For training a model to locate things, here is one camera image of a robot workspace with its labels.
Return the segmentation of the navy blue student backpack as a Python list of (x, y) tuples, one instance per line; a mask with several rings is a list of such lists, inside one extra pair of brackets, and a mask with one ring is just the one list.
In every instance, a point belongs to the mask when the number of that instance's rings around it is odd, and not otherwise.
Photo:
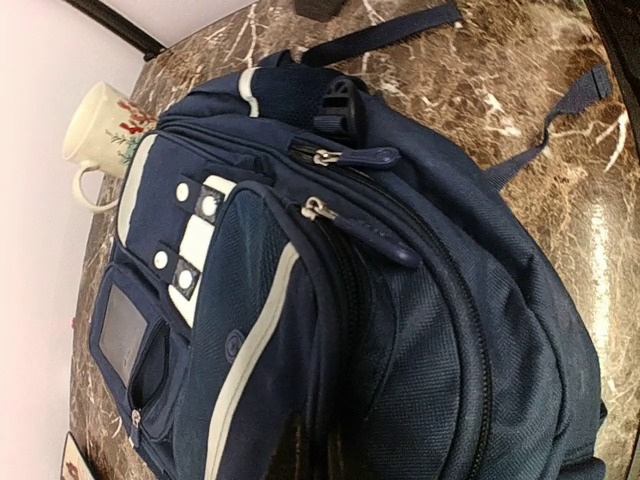
[(90, 350), (159, 479), (601, 479), (589, 333), (488, 169), (335, 62), (211, 80), (135, 145)]

